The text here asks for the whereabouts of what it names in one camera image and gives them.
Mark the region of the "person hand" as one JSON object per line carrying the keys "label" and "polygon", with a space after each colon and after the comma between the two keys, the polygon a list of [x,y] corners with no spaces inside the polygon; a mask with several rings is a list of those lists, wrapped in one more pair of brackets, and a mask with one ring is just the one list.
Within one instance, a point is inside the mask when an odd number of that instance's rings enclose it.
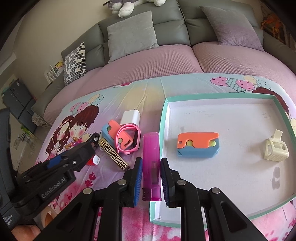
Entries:
{"label": "person hand", "polygon": [[18,241],[33,241],[41,233],[35,225],[16,226],[11,232]]}

